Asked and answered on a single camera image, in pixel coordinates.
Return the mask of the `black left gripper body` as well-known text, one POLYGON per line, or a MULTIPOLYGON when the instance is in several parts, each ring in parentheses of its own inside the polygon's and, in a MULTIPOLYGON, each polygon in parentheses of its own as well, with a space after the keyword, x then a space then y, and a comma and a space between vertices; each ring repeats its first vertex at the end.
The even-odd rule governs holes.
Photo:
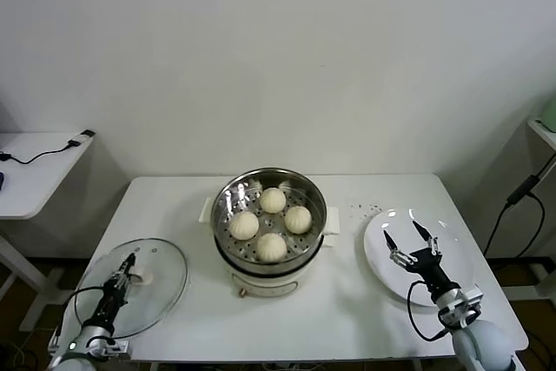
POLYGON ((108 330, 114 329, 116 316, 122 306, 126 304, 126 290, 112 288, 103 292, 93 314, 93 325, 108 330))

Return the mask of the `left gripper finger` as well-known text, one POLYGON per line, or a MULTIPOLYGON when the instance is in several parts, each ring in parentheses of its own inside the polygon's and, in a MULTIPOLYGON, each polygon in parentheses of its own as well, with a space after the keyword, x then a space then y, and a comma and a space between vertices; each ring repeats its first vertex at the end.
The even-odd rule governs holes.
POLYGON ((112 289, 120 291, 128 285, 129 258, 126 257, 116 272, 110 277, 110 286, 112 289))
POLYGON ((136 255, 129 254, 123 261, 123 296, 126 297, 129 292, 129 286, 132 282, 132 269, 136 264, 136 255))

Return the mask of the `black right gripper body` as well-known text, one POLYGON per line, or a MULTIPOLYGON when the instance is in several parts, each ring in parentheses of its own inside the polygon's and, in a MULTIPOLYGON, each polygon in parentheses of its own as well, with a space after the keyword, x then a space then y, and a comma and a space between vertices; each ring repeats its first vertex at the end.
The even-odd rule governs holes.
POLYGON ((430 248, 424 248, 414 251, 411 256, 415 258, 415 261, 410 266, 410 272, 423 279, 432 301, 437 301, 451 290, 460 289, 460 284, 450 280, 442 269, 440 252, 433 253, 430 248))

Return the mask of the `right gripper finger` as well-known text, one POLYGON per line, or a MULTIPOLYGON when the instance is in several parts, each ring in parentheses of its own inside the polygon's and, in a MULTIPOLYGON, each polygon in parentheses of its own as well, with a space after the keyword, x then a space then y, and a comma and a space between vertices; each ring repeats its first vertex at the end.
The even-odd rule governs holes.
POLYGON ((408 267, 413 264, 413 258, 400 251, 390 234, 384 230, 383 235, 389 250, 390 259, 400 267, 408 267))
POLYGON ((415 258, 430 258, 430 257, 437 257, 440 255, 440 250, 438 246, 438 238, 432 236, 428 229, 424 226, 420 225, 417 221, 412 221, 415 229, 419 233, 420 237, 423 241, 426 242, 427 246, 425 248, 419 249, 412 253, 412 256, 415 258))

